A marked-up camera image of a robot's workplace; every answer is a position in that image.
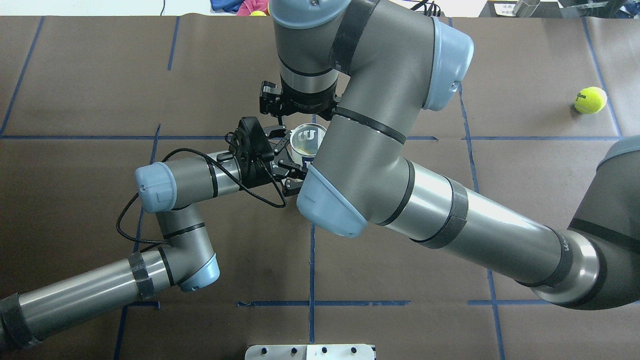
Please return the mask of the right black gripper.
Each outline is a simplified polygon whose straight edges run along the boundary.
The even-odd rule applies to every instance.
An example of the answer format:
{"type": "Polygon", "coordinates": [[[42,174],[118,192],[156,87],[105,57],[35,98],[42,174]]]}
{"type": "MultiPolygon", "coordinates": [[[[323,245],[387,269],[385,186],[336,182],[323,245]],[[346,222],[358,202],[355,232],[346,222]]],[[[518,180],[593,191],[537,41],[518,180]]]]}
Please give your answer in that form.
{"type": "Polygon", "coordinates": [[[334,88],[327,88],[315,93],[283,88],[278,101],[278,116],[300,113],[319,116],[325,121],[330,121],[340,101],[341,97],[335,93],[334,88]]]}

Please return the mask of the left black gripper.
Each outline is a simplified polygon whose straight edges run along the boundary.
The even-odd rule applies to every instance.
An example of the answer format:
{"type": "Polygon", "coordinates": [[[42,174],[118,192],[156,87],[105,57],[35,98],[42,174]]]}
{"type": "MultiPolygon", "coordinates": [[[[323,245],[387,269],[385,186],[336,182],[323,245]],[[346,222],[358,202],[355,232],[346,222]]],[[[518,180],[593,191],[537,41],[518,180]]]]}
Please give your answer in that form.
{"type": "MultiPolygon", "coordinates": [[[[290,143],[291,131],[284,125],[267,126],[265,136],[268,140],[279,140],[278,143],[271,143],[273,153],[263,153],[260,157],[249,145],[240,148],[240,182],[247,188],[260,187],[271,182],[271,162],[275,156],[286,150],[290,143]]],[[[285,197],[300,193],[306,175],[307,170],[301,164],[285,159],[278,160],[278,180],[282,184],[285,197]]]]}

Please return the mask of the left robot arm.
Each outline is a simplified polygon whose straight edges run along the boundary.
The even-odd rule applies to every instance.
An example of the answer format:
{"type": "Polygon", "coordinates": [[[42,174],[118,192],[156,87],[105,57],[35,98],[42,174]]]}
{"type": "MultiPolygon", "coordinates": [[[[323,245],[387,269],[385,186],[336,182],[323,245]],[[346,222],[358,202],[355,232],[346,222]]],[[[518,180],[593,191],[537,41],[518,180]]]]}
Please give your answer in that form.
{"type": "MultiPolygon", "coordinates": [[[[139,248],[115,222],[135,193],[134,171],[177,148],[227,150],[222,136],[29,138],[1,141],[1,296],[41,289],[125,259],[139,248]]],[[[239,359],[249,345],[305,343],[310,225],[295,201],[276,209],[246,193],[199,204],[218,281],[158,293],[159,307],[118,307],[3,360],[239,359]]]]}

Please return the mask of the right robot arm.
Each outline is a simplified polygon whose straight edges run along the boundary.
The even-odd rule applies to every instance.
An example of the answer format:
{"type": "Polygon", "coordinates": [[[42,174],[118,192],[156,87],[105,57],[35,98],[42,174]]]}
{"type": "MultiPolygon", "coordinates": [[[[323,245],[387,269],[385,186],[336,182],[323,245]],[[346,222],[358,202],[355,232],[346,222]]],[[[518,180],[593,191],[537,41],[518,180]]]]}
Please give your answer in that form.
{"type": "Polygon", "coordinates": [[[465,111],[461,139],[411,137],[419,114],[466,98],[471,38],[387,0],[270,3],[284,94],[329,110],[338,75],[349,77],[297,198],[327,232],[353,238],[377,225],[527,287],[553,305],[604,310],[639,301],[639,138],[481,139],[492,189],[560,161],[603,161],[567,228],[519,214],[451,177],[474,154],[465,111]]]}

